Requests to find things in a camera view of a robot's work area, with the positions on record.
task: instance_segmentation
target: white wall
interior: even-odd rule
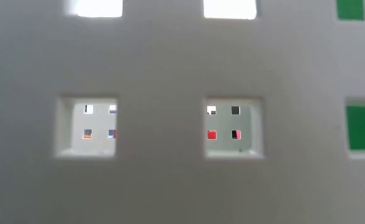
[[[200,0],[126,1],[120,19],[0,0],[0,223],[365,223],[346,96],[365,96],[365,22],[334,1],[260,1],[254,21]],[[118,96],[109,161],[56,161],[55,99]],[[206,161],[205,96],[265,99],[263,161]]]

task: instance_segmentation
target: green panel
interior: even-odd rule
[[[337,5],[339,19],[364,20],[363,0],[337,0]]]
[[[365,150],[365,106],[347,106],[350,150]]]

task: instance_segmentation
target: small window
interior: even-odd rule
[[[208,130],[207,131],[207,139],[217,139],[217,131],[216,130]]]
[[[204,16],[219,19],[255,19],[256,0],[203,0]]]
[[[337,7],[340,20],[365,20],[363,0],[337,0]]]
[[[349,146],[352,151],[365,151],[365,106],[347,106]]]
[[[117,110],[117,106],[116,105],[110,105],[109,106],[109,114],[117,114],[118,110]]]
[[[240,106],[231,106],[232,115],[240,115]]]
[[[116,139],[116,130],[108,131],[108,139]]]
[[[216,115],[216,106],[207,106],[207,114]]]
[[[69,0],[71,14],[80,17],[121,17],[123,0]]]
[[[85,105],[84,106],[84,114],[92,114],[94,112],[93,105]]]
[[[232,130],[232,139],[240,139],[240,130]]]
[[[84,129],[83,138],[84,139],[91,139],[91,138],[93,138],[93,130],[91,130],[91,129]]]

